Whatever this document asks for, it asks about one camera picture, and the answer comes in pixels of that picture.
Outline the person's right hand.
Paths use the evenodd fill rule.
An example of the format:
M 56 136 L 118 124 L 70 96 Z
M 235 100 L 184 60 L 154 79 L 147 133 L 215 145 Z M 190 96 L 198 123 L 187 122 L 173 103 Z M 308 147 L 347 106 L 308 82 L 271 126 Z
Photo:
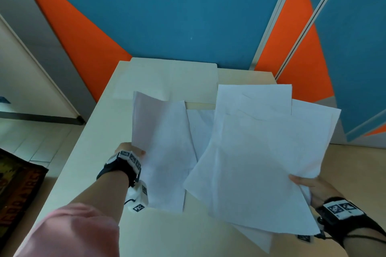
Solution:
M 321 177 L 315 177 L 314 187 L 309 188 L 311 193 L 311 206 L 316 209 L 322 206 L 331 198 L 345 199 L 345 196 L 340 193 L 334 186 L 325 181 Z

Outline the person's left hand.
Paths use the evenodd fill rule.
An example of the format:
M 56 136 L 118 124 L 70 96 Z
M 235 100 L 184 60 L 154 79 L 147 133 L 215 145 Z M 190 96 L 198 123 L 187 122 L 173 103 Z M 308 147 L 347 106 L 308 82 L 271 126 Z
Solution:
M 114 154 L 121 152 L 121 151 L 128 151 L 134 153 L 134 149 L 138 149 L 138 147 L 135 147 L 132 145 L 132 143 L 120 143 L 120 145 L 115 149 Z

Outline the white paper sheet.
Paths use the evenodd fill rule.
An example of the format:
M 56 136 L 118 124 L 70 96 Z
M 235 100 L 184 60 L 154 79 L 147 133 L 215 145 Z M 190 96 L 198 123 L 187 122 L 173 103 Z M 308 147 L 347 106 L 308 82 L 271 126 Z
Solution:
M 301 188 L 290 181 L 304 153 L 300 119 L 248 115 L 214 120 L 209 146 L 184 186 L 211 216 L 268 232 L 316 235 Z
M 305 127 L 305 135 L 302 136 L 305 154 L 300 160 L 297 176 L 315 178 L 320 174 L 340 113 L 339 108 L 292 99 L 292 116 L 300 119 Z
M 187 110 L 197 161 L 200 160 L 209 145 L 214 125 L 214 115 L 215 110 Z
M 149 207 L 182 213 L 184 182 L 197 164 L 184 101 L 163 101 L 134 92 L 132 144 L 146 152 L 140 179 Z
M 215 119 L 241 112 L 258 120 L 292 114 L 292 85 L 219 85 Z

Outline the person's right forearm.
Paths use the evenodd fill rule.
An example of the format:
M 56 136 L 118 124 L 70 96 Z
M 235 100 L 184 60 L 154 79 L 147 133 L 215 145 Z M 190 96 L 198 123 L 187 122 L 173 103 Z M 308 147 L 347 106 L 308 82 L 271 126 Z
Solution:
M 386 236 L 369 228 L 350 232 L 344 239 L 348 257 L 386 257 Z

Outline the person's left forearm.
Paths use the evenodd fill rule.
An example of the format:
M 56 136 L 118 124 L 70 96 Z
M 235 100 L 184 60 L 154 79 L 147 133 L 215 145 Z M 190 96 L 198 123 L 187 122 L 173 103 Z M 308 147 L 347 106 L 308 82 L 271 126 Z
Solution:
M 119 223 L 128 188 L 129 178 L 124 172 L 107 172 L 76 196 L 70 204 L 92 206 Z

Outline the cream paper folder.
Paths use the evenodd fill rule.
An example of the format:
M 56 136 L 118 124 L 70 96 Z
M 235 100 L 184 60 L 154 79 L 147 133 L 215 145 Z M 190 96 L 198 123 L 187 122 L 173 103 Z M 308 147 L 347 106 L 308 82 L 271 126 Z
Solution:
M 214 63 L 132 58 L 115 86 L 115 99 L 132 100 L 141 92 L 163 101 L 215 104 L 218 68 Z

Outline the pink sleeve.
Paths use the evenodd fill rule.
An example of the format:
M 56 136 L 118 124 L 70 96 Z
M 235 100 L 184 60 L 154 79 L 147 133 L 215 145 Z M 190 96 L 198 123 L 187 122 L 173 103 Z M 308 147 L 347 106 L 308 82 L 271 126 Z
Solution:
M 119 226 L 92 206 L 68 204 L 44 217 L 13 257 L 120 257 Z

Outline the dark door threshold strip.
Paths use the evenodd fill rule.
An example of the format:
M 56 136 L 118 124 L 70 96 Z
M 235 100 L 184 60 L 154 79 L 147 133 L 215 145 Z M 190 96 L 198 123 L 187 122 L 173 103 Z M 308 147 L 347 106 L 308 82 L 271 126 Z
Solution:
M 14 112 L 0 111 L 0 118 L 13 119 L 13 120 L 26 120 L 26 121 L 34 121 L 34 122 L 71 124 L 71 125 L 86 124 L 86 121 L 81 116 L 78 116 L 77 118 L 69 118 L 69 117 L 57 117 L 57 116 L 48 116 L 48 115 L 36 115 L 36 114 L 28 114 L 28 113 L 14 113 Z

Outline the dark doormat with orange print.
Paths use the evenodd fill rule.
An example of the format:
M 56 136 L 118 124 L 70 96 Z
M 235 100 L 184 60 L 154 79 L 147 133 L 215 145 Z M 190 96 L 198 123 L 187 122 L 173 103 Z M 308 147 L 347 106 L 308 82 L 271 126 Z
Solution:
M 48 171 L 0 148 L 0 253 L 35 199 Z

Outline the silver partition post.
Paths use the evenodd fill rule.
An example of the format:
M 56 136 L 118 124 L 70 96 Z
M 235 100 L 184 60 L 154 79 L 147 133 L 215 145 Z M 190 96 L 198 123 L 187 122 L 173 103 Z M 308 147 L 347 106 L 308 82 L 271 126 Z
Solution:
M 280 13 L 282 11 L 282 8 L 283 8 L 285 2 L 286 2 L 286 0 L 278 0 L 277 1 L 276 5 L 274 7 L 273 13 L 272 13 L 272 15 L 271 15 L 271 17 L 270 17 L 270 19 L 268 21 L 267 27 L 266 27 L 266 29 L 265 29 L 265 31 L 263 33 L 262 39 L 261 39 L 261 41 L 260 41 L 260 43 L 258 45 L 258 48 L 257 48 L 257 50 L 255 52 L 254 57 L 253 57 L 253 60 L 252 60 L 252 62 L 250 64 L 250 67 L 249 67 L 250 71 L 255 70 L 255 67 L 258 64 L 260 56 L 262 55 L 262 52 L 263 52 L 263 50 L 264 50 L 264 48 L 265 48 L 265 46 L 266 46 L 266 44 L 268 42 L 268 39 L 269 39 L 273 29 L 274 29 L 274 26 L 275 26 L 275 24 L 277 22 L 277 19 L 278 19 L 279 15 L 280 15 Z
M 282 75 L 284 69 L 286 68 L 286 66 L 289 64 L 290 60 L 292 59 L 293 55 L 295 54 L 296 50 L 298 49 L 299 45 L 301 44 L 302 40 L 304 39 L 304 37 L 307 35 L 307 33 L 309 32 L 310 28 L 312 27 L 312 25 L 314 24 L 314 22 L 316 21 L 318 15 L 320 14 L 320 12 L 322 11 L 323 7 L 325 6 L 325 4 L 327 3 L 328 0 L 320 0 L 320 2 L 318 3 L 318 5 L 316 6 L 316 8 L 314 9 L 311 17 L 309 18 L 309 20 L 307 21 L 306 25 L 304 26 L 302 32 L 300 33 L 299 37 L 297 38 L 297 40 L 295 41 L 294 45 L 292 46 L 290 52 L 288 53 L 286 59 L 283 61 L 281 67 L 279 68 L 276 76 L 275 76 L 275 80 L 278 81 L 279 77 Z

